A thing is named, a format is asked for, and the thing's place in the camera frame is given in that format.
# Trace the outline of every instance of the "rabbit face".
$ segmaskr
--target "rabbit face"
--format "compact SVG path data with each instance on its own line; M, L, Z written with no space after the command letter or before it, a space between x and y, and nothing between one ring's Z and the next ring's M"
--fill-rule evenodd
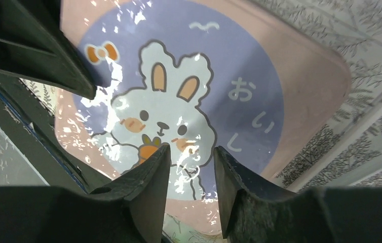
M203 54L174 58L161 42L140 51L145 88L135 88L112 100L119 122L112 136L139 150L143 161L162 144L171 147L172 165L192 172L206 164L216 136L198 109L209 91L212 70Z

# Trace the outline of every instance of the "black frame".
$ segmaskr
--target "black frame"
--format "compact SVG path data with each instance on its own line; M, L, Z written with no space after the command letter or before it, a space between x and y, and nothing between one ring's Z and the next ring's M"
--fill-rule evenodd
M50 112L18 78L3 74L0 74L0 127L52 186L88 193L111 181L67 153L55 137Z

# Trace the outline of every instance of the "orange bow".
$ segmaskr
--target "orange bow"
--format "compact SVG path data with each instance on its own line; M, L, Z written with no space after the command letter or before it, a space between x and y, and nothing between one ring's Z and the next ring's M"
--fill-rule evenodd
M99 47L87 44L85 46L85 56L93 65L99 64L101 61L106 60L106 58L114 62L120 59L118 49L112 42L105 42Z

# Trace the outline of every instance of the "black plastic object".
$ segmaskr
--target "black plastic object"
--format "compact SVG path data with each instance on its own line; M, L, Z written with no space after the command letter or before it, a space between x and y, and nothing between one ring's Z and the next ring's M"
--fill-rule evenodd
M94 99L96 86L59 19L60 0L0 0L0 73Z
M315 187L295 194L222 147L214 159L222 233L231 243L382 242L382 188Z
M52 128L54 118L17 78L0 74L0 88L7 90L7 93L0 90L0 128L49 185L82 193L111 181L62 148ZM1 151L4 148L0 147L0 156L4 154ZM0 184L9 182L9 179L13 179L11 177L22 175L5 173L8 168L15 166L14 163L8 163L0 167L0 171L3 171L0 172Z
M0 187L0 242L162 242L170 147L89 195Z

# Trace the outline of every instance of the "leaf pattern wallpaper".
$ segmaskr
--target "leaf pattern wallpaper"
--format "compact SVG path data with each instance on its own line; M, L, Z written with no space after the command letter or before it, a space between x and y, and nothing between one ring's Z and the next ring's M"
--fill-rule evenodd
M369 111L382 93L382 0L250 1L341 53L353 76L352 90L341 108L275 178L276 184L287 187L326 154L345 130ZM55 88L28 80L23 82L55 114ZM304 188L325 185L381 154L382 117ZM353 185L382 186L382 170ZM202 235L168 215L165 217L165 231L173 242L224 242L219 235Z

